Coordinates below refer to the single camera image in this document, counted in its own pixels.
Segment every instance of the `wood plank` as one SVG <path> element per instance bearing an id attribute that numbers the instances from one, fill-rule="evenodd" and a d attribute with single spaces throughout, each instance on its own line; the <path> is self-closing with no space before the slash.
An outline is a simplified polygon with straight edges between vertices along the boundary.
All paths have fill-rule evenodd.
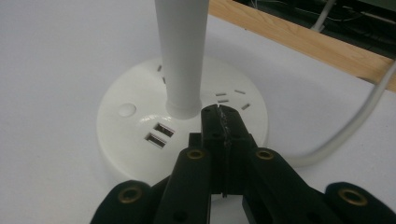
<path id="1" fill-rule="evenodd" d="M 233 0 L 210 0 L 209 14 L 298 50 L 352 76 L 373 82 L 379 81 L 393 63 L 387 57 L 316 33 Z M 390 81 L 388 90 L 396 92 L 396 76 Z"/>

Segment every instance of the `white tabletop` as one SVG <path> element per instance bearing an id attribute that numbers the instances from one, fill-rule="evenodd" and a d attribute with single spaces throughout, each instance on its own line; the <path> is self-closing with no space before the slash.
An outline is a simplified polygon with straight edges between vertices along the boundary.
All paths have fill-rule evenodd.
<path id="1" fill-rule="evenodd" d="M 96 140 L 109 85 L 159 57 L 154 1 L 0 3 L 0 223 L 88 223 L 118 183 Z M 260 89 L 268 147 L 300 155 L 337 132 L 373 87 L 292 49 L 209 16 L 205 55 L 230 63 Z M 298 169 L 313 188 L 359 185 L 396 210 L 396 94 L 327 160 Z M 238 210 L 233 199 L 223 208 Z M 217 212 L 246 223 L 243 211 Z"/>

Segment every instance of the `desk lamp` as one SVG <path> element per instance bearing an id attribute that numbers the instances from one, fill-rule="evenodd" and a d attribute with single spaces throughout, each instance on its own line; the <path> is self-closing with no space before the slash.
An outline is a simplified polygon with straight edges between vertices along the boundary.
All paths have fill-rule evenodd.
<path id="1" fill-rule="evenodd" d="M 108 89 L 97 135 L 118 180 L 154 185 L 172 173 L 189 133 L 201 131 L 207 105 L 241 114 L 258 146 L 268 134 L 265 103 L 254 84 L 232 66 L 204 58 L 208 0 L 156 0 L 162 58 L 143 62 Z"/>

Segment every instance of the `usb port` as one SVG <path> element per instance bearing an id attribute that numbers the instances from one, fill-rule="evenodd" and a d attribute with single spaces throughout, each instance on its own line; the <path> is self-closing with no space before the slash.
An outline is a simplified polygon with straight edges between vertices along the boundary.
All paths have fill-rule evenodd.
<path id="1" fill-rule="evenodd" d="M 155 127 L 154 130 L 157 130 L 160 133 L 165 134 L 168 137 L 172 137 L 172 135 L 175 133 L 172 129 L 166 127 L 165 125 L 158 123 Z"/>
<path id="2" fill-rule="evenodd" d="M 146 136 L 146 140 L 157 147 L 163 148 L 166 145 L 166 142 L 162 140 L 159 136 L 149 133 Z"/>

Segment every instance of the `black mechanical arm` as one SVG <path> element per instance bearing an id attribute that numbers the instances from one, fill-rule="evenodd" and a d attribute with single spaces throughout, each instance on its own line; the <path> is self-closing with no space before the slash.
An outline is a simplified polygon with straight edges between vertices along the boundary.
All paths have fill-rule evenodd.
<path id="1" fill-rule="evenodd" d="M 211 105 L 201 118 L 202 132 L 190 134 L 170 176 L 153 187 L 117 185 L 92 224 L 209 223 L 211 194 L 243 195 L 249 223 L 396 223 L 355 185 L 330 184 L 324 194 L 310 188 L 278 153 L 257 147 L 235 109 Z"/>

